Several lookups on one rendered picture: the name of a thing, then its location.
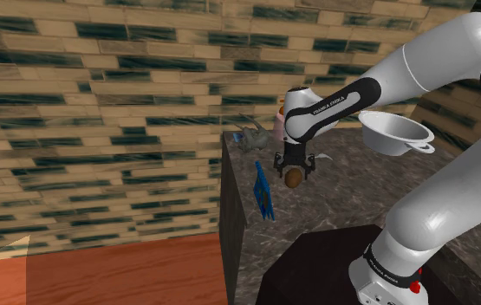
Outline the grey dinosaur figure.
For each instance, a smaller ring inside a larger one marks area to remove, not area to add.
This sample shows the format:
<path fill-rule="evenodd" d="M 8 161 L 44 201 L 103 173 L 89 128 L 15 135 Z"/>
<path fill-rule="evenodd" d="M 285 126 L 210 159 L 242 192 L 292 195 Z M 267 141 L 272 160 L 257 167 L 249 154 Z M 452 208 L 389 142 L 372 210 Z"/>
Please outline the grey dinosaur figure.
<path fill-rule="evenodd" d="M 269 142 L 271 133 L 251 117 L 245 114 L 242 114 L 242 116 L 252 122 L 256 128 L 241 127 L 237 125 L 237 127 L 242 130 L 243 135 L 242 139 L 238 142 L 237 147 L 243 153 L 249 153 L 254 149 L 264 149 Z"/>

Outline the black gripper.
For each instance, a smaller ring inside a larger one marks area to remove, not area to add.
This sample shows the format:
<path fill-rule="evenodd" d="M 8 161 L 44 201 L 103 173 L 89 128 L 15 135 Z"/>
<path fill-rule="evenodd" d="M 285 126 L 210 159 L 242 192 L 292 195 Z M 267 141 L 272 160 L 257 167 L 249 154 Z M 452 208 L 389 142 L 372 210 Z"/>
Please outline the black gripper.
<path fill-rule="evenodd" d="M 285 165 L 303 165 L 304 178 L 308 178 L 309 174 L 315 170 L 315 155 L 309 154 L 306 156 L 305 149 L 305 143 L 284 143 L 283 156 L 281 153 L 276 153 L 273 164 L 273 167 L 278 171 L 280 177 L 283 175 Z"/>

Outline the dark robot stand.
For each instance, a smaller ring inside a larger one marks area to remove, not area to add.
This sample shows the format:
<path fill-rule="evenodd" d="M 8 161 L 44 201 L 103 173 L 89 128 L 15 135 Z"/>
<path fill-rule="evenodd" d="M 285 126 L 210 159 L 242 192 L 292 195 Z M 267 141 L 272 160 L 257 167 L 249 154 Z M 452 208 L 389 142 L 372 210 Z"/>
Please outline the dark robot stand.
<path fill-rule="evenodd" d="M 417 251 L 370 224 L 300 235 L 265 272 L 256 305 L 463 305 Z"/>

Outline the pink cup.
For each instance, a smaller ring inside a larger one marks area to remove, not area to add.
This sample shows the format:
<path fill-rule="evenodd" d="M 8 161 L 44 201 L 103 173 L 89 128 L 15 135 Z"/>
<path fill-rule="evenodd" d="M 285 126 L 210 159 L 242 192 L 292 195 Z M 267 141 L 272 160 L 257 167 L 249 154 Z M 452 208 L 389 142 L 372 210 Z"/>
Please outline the pink cup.
<path fill-rule="evenodd" d="M 273 126 L 273 134 L 276 140 L 283 141 L 284 116 L 283 107 L 276 112 Z"/>

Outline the brown egg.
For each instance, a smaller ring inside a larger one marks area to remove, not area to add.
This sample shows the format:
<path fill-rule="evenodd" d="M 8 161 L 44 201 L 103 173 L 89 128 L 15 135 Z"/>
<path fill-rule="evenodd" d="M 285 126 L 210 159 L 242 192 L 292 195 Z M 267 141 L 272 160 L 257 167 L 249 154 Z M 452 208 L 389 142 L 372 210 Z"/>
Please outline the brown egg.
<path fill-rule="evenodd" d="M 303 180 L 302 171 L 299 168 L 291 168 L 284 177 L 284 183 L 289 188 L 296 188 Z"/>

